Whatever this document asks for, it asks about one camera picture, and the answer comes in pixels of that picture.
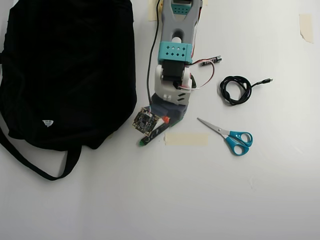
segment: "black backpack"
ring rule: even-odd
[[[0,55],[0,111],[9,136],[68,151],[60,177],[25,159],[0,130],[0,143],[22,164],[54,181],[77,164],[82,145],[97,149],[136,102],[130,0],[19,0],[10,10]]]

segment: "backpack strap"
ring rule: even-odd
[[[75,147],[73,149],[70,149],[67,152],[67,157],[66,157],[66,163],[64,167],[64,171],[61,176],[55,177],[51,176],[48,173],[42,171],[40,168],[37,166],[33,165],[31,162],[29,162],[27,159],[24,158],[24,156],[21,155],[21,153],[9,142],[9,140],[6,138],[5,134],[3,133],[2,129],[0,128],[0,144],[5,147],[5,149],[8,150],[9,153],[11,153],[20,163],[25,165],[26,167],[30,168],[32,171],[36,172],[39,174],[41,177],[48,179],[50,181],[55,181],[58,179],[63,179],[64,177],[68,176],[71,171],[74,169],[76,166],[80,155],[81,155],[81,149],[82,146]]]

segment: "blue scissor handle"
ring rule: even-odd
[[[244,141],[241,137],[242,135],[248,135],[250,137],[249,141]],[[252,137],[252,134],[249,132],[241,132],[241,131],[230,131],[229,134],[230,137],[233,137],[237,139],[240,143],[243,143],[247,147],[251,147],[252,143],[254,142],[254,138]]]
[[[236,140],[232,139],[231,137],[227,137],[226,139],[226,142],[229,144],[232,152],[236,155],[236,156],[243,156],[245,155],[247,152],[249,152],[249,147],[244,145],[244,144],[241,144],[241,143],[238,143]],[[235,151],[235,148],[236,146],[239,146],[241,149],[242,149],[242,153],[236,153]]]

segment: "black cable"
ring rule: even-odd
[[[149,104],[150,105],[152,104],[152,100],[151,100],[150,88],[149,88],[149,75],[150,75],[152,53],[154,51],[154,47],[155,47],[155,44],[156,44],[156,41],[157,41],[158,31],[159,31],[159,12],[158,12],[159,3],[160,3],[160,0],[158,0],[158,2],[156,4],[156,9],[155,9],[155,11],[156,11],[156,30],[155,30],[155,36],[154,36],[153,44],[152,44],[151,51],[150,51],[148,73],[146,75],[146,90],[148,92],[148,99],[149,99]]]
[[[252,93],[252,88],[254,86],[257,86],[260,84],[267,84],[272,81],[273,81],[272,78],[267,78],[265,80],[258,81],[257,83],[251,85],[248,79],[244,78],[243,76],[228,76],[220,83],[221,94],[232,106],[243,104],[246,101],[248,101],[248,99],[250,98]],[[234,100],[230,97],[230,94],[227,91],[227,85],[230,82],[235,82],[244,90],[244,93],[239,100]]]

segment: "red and white wire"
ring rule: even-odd
[[[210,63],[212,65],[212,75],[209,78],[209,80],[206,81],[204,84],[202,84],[200,87],[197,87],[197,88],[189,88],[189,87],[184,87],[184,86],[179,86],[179,88],[184,89],[184,90],[199,90],[199,89],[202,89],[204,86],[206,86],[212,80],[212,78],[215,75],[215,64],[210,59],[200,59],[198,61],[195,61],[194,63],[186,64],[186,66],[193,66],[193,65],[197,65],[197,64],[200,64],[200,63],[203,63],[203,62],[208,62],[208,63]]]

